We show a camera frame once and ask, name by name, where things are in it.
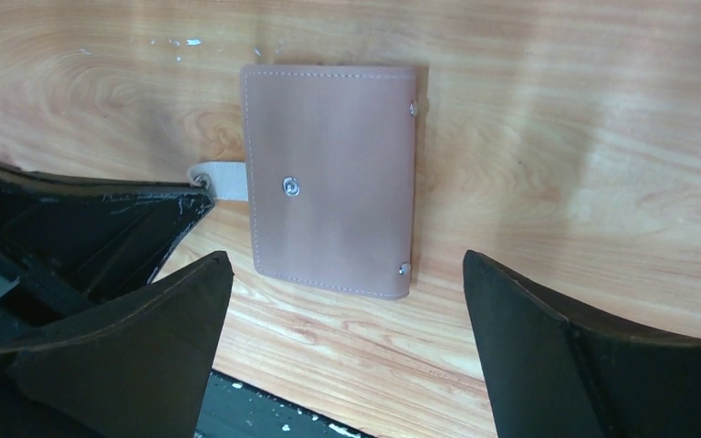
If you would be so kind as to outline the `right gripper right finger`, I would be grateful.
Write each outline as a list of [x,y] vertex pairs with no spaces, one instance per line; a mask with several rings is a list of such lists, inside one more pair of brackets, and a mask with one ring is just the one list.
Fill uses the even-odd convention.
[[501,437],[701,437],[701,339],[463,260],[467,310]]

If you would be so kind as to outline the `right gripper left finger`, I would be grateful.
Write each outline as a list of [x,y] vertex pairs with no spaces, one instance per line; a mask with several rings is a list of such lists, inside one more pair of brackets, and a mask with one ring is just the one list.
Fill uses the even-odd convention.
[[216,251],[0,340],[0,437],[193,435],[233,279]]

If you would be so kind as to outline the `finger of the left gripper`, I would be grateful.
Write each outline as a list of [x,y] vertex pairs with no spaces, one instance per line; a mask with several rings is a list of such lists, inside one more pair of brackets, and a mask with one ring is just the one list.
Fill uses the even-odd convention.
[[150,284],[213,208],[207,190],[0,162],[0,339]]

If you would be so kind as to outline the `pink leather card holder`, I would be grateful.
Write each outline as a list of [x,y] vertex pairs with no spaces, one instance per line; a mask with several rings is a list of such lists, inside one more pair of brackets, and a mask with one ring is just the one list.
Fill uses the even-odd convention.
[[410,290],[418,114],[413,67],[251,65],[240,73],[246,157],[192,183],[249,207],[253,265],[341,293]]

